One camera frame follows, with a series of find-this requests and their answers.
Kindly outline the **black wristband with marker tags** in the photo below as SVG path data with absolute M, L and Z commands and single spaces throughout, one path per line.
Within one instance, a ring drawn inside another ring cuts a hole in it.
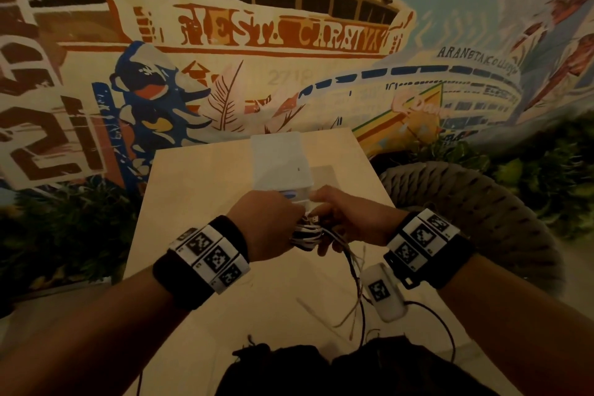
M 442 289 L 476 253 L 459 228 L 430 209 L 410 212 L 387 248 L 384 260 L 407 290 L 422 282 Z
M 224 215 L 204 227 L 189 228 L 152 266 L 156 281 L 172 295 L 174 304 L 186 311 L 224 293 L 248 272 L 247 243 Z

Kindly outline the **white dangling marker device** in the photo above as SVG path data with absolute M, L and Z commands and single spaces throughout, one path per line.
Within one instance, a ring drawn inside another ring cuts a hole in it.
M 360 281 L 363 289 L 386 324 L 402 319 L 407 314 L 405 299 L 395 283 L 391 270 L 383 263 L 362 270 Z

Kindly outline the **white plastic box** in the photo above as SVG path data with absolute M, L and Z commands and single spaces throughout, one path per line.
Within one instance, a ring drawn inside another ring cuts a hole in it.
M 301 134 L 295 131 L 253 135 L 252 188 L 275 191 L 310 212 L 309 193 L 314 185 Z

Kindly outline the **person's right hand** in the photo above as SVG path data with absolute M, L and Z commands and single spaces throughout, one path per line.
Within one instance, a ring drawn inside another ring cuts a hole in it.
M 386 247 L 409 212 L 346 194 L 344 204 L 318 204 L 310 213 L 319 224 L 345 242 Z

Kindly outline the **person's black clothing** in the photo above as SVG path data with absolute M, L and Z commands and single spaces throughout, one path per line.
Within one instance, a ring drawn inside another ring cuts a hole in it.
M 405 336 L 376 338 L 327 360 L 314 346 L 234 351 L 214 396 L 499 396 Z

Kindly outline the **person's left forearm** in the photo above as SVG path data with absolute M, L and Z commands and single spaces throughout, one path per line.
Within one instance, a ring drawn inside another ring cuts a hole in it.
M 0 396 L 122 396 L 189 316 L 148 267 L 0 360 Z

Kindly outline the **person's right forearm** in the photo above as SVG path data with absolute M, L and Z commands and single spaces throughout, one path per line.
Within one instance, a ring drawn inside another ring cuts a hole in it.
M 437 292 L 524 396 L 594 396 L 594 320 L 480 255 Z

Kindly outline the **green leafy plants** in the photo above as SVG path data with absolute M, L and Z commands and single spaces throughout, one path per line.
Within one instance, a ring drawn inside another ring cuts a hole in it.
M 507 152 L 480 152 L 442 139 L 406 153 L 406 162 L 442 161 L 476 170 L 518 197 L 557 236 L 594 233 L 594 111 L 540 131 Z
M 0 203 L 0 307 L 28 293 L 121 279 L 140 214 L 138 192 L 92 176 L 13 195 Z

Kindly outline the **person's left hand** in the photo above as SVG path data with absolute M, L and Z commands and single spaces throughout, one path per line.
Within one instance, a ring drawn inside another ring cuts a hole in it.
M 274 259 L 292 248 L 283 231 L 283 199 L 275 191 L 251 190 L 227 212 L 247 244 L 249 262 Z

